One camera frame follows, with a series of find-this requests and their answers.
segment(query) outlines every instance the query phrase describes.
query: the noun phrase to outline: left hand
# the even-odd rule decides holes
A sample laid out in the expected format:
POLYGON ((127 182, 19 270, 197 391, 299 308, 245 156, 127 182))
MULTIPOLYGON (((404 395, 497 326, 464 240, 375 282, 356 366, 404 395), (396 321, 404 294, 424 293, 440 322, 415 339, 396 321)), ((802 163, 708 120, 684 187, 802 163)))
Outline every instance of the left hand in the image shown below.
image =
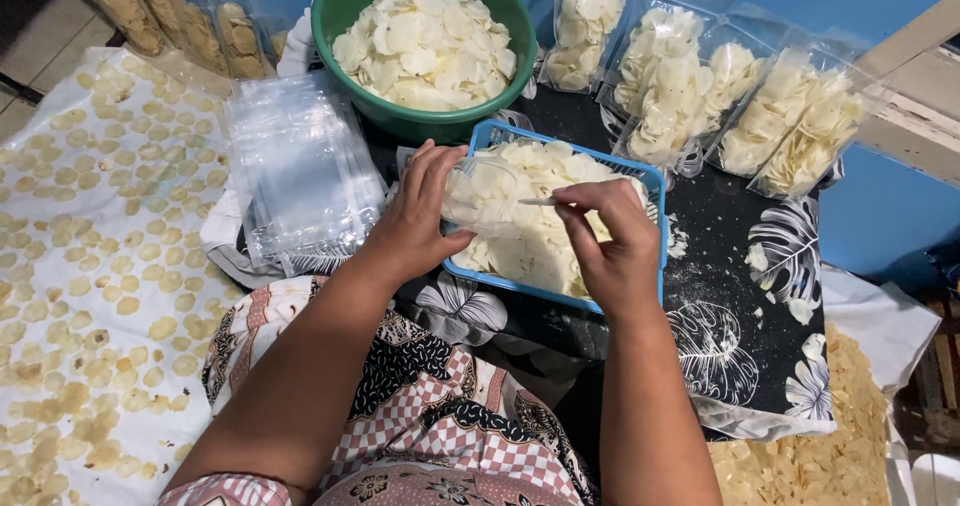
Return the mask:
POLYGON ((370 230, 354 261, 369 264, 376 276, 396 290, 466 249, 476 236, 473 232, 440 234, 440 204, 447 175, 464 155, 465 145, 423 143, 403 172, 397 196, 370 230))

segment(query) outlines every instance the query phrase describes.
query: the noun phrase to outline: sleeve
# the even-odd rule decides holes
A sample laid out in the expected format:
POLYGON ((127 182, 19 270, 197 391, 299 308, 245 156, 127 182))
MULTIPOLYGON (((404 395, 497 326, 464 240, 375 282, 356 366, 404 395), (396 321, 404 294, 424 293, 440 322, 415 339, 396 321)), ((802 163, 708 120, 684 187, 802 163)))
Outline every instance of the sleeve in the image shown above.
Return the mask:
POLYGON ((165 492, 153 506, 291 506, 283 484, 248 474, 214 474, 165 492))

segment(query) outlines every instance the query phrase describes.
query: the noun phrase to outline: right hand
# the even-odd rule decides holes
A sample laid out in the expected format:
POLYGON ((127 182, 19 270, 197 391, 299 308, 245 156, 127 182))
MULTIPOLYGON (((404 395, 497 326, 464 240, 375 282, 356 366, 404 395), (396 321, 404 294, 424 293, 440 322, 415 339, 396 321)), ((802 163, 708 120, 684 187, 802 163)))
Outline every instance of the right hand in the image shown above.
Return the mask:
POLYGON ((604 314, 614 319, 629 318, 650 303, 660 305, 656 297, 660 231, 633 189, 626 179, 618 179, 553 192, 583 284, 604 314), (597 242, 584 217, 590 210, 597 211, 609 230, 609 242, 597 242))

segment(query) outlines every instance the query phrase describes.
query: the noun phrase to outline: clear plastic cup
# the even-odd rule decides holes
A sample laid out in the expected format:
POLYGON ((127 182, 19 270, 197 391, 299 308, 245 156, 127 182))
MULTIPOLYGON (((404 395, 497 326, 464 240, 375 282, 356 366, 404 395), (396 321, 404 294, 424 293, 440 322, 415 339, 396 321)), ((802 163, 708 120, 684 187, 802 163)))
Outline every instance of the clear plastic cup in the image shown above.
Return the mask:
POLYGON ((439 216, 478 236, 519 238, 511 211, 517 201, 517 176, 496 158, 463 157, 446 177, 439 216))

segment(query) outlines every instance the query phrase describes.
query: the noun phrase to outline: hand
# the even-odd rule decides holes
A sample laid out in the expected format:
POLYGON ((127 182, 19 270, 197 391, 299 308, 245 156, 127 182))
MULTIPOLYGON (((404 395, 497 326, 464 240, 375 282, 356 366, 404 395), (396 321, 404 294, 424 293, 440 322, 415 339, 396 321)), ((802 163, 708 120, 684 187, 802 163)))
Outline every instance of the hand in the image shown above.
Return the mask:
POLYGON ((467 147, 445 147, 428 140, 414 153, 400 179, 400 190, 370 230, 356 259, 396 290, 424 275, 445 258, 467 248, 476 236, 460 230, 440 234, 440 204, 447 174, 467 147))
POLYGON ((553 192, 557 215, 570 236, 587 292, 611 318, 629 317, 657 300, 660 231, 647 217, 626 179, 582 183, 553 192), (584 217, 596 210, 609 230, 609 242, 597 242, 584 217))

